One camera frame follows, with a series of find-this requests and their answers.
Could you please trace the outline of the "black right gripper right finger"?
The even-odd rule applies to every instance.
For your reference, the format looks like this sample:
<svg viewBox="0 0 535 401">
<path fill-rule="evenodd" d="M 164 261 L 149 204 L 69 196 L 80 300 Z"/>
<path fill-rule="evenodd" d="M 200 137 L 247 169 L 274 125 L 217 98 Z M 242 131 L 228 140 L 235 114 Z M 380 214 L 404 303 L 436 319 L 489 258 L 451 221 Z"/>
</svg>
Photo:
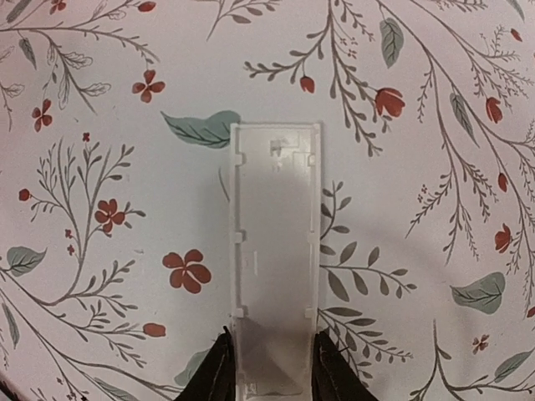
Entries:
<svg viewBox="0 0 535 401">
<path fill-rule="evenodd" d="M 313 341 L 313 401 L 378 401 L 360 382 L 326 330 Z"/>
</svg>

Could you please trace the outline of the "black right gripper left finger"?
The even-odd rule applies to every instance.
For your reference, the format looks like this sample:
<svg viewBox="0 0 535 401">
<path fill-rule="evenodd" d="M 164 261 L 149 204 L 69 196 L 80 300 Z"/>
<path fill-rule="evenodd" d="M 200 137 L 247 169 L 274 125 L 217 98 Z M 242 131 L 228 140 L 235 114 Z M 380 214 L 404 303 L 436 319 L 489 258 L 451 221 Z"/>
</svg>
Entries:
<svg viewBox="0 0 535 401">
<path fill-rule="evenodd" d="M 234 342 L 223 327 L 199 368 L 176 401 L 234 401 L 236 399 L 236 360 Z"/>
</svg>

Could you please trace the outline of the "white battery cover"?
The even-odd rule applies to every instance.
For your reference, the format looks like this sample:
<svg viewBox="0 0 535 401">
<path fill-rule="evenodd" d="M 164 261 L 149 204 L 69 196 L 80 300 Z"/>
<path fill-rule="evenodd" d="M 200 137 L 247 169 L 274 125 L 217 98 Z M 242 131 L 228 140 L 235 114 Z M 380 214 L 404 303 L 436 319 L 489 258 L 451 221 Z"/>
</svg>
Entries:
<svg viewBox="0 0 535 401">
<path fill-rule="evenodd" d="M 309 400 L 321 235 L 318 124 L 233 124 L 229 236 L 240 400 Z"/>
</svg>

